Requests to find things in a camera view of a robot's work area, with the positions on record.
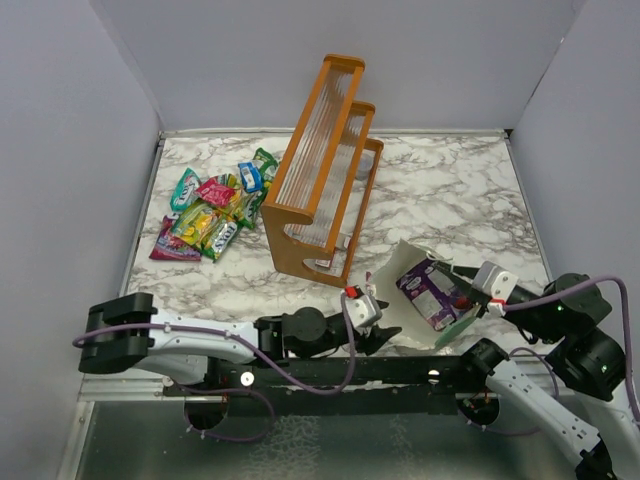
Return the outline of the green patterned paper bag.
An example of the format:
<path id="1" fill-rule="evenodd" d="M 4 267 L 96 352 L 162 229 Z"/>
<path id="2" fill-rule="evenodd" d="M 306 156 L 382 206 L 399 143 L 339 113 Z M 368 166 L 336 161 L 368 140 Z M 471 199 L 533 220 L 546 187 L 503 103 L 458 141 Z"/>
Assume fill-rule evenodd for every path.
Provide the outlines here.
<path id="1" fill-rule="evenodd" d="M 449 355 L 475 322 L 479 307 L 437 270 L 447 262 L 429 248 L 402 240 L 371 274 L 370 289 L 389 303 L 377 325 L 401 329 L 389 341 L 398 352 Z"/>

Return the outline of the purple white snack packet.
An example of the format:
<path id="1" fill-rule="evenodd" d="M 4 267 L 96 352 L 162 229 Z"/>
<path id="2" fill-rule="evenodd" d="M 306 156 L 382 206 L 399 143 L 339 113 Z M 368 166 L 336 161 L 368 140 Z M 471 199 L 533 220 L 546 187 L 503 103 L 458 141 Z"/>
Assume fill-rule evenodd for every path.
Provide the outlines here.
<path id="1" fill-rule="evenodd" d="M 437 332 L 460 320 L 472 302 L 425 258 L 396 280 L 396 287 Z"/>

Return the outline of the yellow green striped packet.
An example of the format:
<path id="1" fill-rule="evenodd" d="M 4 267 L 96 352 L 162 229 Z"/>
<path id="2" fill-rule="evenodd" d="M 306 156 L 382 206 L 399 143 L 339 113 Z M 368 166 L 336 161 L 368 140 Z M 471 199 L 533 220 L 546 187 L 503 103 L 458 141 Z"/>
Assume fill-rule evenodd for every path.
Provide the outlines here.
<path id="1" fill-rule="evenodd" d="M 254 229 L 259 209 L 268 194 L 268 187 L 265 186 L 258 191 L 247 193 L 242 188 L 240 180 L 231 173 L 217 176 L 217 181 L 234 190 L 233 197 L 225 207 L 220 208 L 220 211 L 243 227 Z"/>

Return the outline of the green Fox's snack packet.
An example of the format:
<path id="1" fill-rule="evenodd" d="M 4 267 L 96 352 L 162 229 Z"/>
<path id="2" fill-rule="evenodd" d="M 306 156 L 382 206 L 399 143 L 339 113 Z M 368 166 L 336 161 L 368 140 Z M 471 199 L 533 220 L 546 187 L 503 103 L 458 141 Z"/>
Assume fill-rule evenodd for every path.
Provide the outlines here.
<path id="1" fill-rule="evenodd" d="M 201 254 L 217 262 L 242 228 L 243 226 L 233 219 L 219 219 L 202 240 Z"/>

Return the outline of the green apple tea packet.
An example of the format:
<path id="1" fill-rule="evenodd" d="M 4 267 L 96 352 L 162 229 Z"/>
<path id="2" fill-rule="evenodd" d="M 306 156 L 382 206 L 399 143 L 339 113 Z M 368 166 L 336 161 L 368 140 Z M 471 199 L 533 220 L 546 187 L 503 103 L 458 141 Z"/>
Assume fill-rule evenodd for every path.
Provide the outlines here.
<path id="1" fill-rule="evenodd" d="M 264 185 L 271 184 L 275 179 L 278 161 L 271 153 L 259 147 L 252 158 L 253 165 L 257 168 Z"/>

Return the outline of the blue white snack packet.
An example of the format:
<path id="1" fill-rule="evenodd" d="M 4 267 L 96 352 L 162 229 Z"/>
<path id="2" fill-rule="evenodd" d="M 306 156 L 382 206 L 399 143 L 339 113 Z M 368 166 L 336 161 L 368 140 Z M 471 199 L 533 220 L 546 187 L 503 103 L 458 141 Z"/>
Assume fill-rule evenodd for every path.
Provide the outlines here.
<path id="1" fill-rule="evenodd" d="M 263 188 L 262 175 L 251 161 L 239 163 L 238 170 L 243 189 L 247 193 L 254 193 Z"/>

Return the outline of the yellow fruit snack packet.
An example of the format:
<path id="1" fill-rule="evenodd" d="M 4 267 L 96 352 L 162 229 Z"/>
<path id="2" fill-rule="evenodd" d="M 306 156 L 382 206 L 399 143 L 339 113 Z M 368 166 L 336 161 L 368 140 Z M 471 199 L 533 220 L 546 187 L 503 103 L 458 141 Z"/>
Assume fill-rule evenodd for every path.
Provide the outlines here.
<path id="1" fill-rule="evenodd" d="M 187 245 L 198 248 L 219 218 L 220 212 L 215 207 L 198 199 L 174 222 L 171 233 Z"/>

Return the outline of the red snack packet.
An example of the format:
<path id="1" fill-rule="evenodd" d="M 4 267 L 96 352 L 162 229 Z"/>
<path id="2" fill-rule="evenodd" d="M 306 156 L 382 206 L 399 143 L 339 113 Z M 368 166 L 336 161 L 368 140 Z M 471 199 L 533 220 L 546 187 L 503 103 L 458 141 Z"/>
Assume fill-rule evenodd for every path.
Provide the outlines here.
<path id="1" fill-rule="evenodd" d="M 195 194 L 214 207 L 226 207 L 236 194 L 235 178 L 228 174 L 211 177 L 196 189 Z"/>

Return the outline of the purple berry snack packet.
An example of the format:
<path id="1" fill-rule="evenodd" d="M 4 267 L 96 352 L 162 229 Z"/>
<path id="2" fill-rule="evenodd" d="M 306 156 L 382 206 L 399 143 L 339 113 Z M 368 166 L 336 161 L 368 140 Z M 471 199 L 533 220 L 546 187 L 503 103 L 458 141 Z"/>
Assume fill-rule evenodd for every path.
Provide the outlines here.
<path id="1" fill-rule="evenodd" d="M 157 261 L 200 262 L 201 253 L 171 232 L 176 220 L 176 215 L 163 217 L 161 229 L 149 258 Z"/>

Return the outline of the teal snack packet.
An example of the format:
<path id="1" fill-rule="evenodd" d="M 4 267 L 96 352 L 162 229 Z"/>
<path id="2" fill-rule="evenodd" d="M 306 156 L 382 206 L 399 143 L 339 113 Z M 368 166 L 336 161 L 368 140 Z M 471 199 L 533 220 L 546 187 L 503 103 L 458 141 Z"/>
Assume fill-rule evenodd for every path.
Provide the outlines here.
<path id="1" fill-rule="evenodd" d="M 201 179 L 191 168 L 187 168 L 173 191 L 170 207 L 173 212 L 185 211 L 196 199 L 196 191 L 201 186 Z"/>

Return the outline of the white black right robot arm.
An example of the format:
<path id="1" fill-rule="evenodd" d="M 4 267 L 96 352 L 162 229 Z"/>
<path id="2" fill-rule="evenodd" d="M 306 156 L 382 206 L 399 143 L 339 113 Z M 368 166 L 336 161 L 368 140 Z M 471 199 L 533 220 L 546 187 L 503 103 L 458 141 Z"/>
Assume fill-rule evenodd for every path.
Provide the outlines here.
<path id="1" fill-rule="evenodd" d="M 461 383 L 486 386 L 507 398 L 552 440 L 579 479 L 639 476 L 639 404 L 633 383 L 632 344 L 599 328 L 612 311 L 598 286 L 607 276 L 564 274 L 536 295 L 515 274 L 492 263 L 479 268 L 437 261 L 481 313 L 498 316 L 552 350 L 545 364 L 572 390 L 589 418 L 582 420 L 539 387 L 495 342 L 481 339 L 464 354 Z"/>

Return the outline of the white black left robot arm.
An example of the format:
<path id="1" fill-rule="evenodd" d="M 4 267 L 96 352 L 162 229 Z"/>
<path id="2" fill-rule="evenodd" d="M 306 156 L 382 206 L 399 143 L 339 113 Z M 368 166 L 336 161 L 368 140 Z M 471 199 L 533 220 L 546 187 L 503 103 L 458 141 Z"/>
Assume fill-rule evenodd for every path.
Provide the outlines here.
<path id="1" fill-rule="evenodd" d="M 195 392 L 206 395 L 220 385 L 221 371 L 207 360 L 190 366 L 190 357 L 248 365 L 270 365 L 289 356 L 312 359 L 347 346 L 372 355 L 401 333 L 399 326 L 381 327 L 387 302 L 369 294 L 345 293 L 340 310 L 326 316 L 314 307 L 264 316 L 254 321 L 222 322 L 189 318 L 159 309 L 150 293 L 137 292 L 89 309 L 85 332 L 73 340 L 80 349 L 79 369 L 90 374 L 115 374 L 140 368 L 150 356 L 175 356 L 176 371 Z"/>

